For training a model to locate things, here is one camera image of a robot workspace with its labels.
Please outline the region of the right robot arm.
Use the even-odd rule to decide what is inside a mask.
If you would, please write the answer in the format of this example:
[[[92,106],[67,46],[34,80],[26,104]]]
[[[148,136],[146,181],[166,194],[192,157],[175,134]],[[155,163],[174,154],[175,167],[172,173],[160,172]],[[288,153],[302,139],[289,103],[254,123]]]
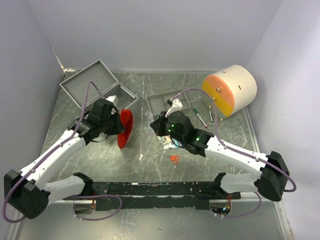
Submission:
[[[150,127],[156,136],[171,137],[190,154],[225,160],[245,170],[241,176],[225,174],[220,182],[214,184],[212,193],[216,198],[223,199],[235,192],[258,192],[270,201],[282,200],[290,172],[280,153],[249,151],[221,140],[209,131],[195,128],[190,118],[180,110],[169,116],[162,112]]]

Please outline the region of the white blue gauze packet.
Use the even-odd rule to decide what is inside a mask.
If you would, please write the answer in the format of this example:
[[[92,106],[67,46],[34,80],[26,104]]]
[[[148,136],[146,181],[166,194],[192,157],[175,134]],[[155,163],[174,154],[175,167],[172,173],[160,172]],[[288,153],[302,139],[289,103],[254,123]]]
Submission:
[[[171,140],[169,135],[167,135],[167,136],[159,136],[158,139],[159,139],[159,141],[161,142],[161,144],[163,146],[168,146],[168,145],[172,144],[172,140]]]

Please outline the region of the red first aid pouch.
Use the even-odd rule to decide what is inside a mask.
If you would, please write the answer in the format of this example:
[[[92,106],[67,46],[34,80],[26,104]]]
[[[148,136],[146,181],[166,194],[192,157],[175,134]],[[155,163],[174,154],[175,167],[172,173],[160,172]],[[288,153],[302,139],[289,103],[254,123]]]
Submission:
[[[120,112],[120,121],[124,127],[124,132],[117,135],[117,145],[123,149],[131,135],[133,129],[133,114],[130,109],[122,109]]]

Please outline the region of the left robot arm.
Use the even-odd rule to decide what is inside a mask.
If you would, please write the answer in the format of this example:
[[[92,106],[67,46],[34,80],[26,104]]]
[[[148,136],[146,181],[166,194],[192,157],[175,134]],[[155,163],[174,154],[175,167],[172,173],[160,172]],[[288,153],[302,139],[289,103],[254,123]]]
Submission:
[[[81,172],[50,182],[59,168],[101,133],[108,136],[124,132],[115,95],[96,100],[90,111],[73,120],[57,142],[28,166],[4,176],[5,204],[11,205],[24,218],[38,217],[50,204],[75,196],[89,199],[93,180]]]

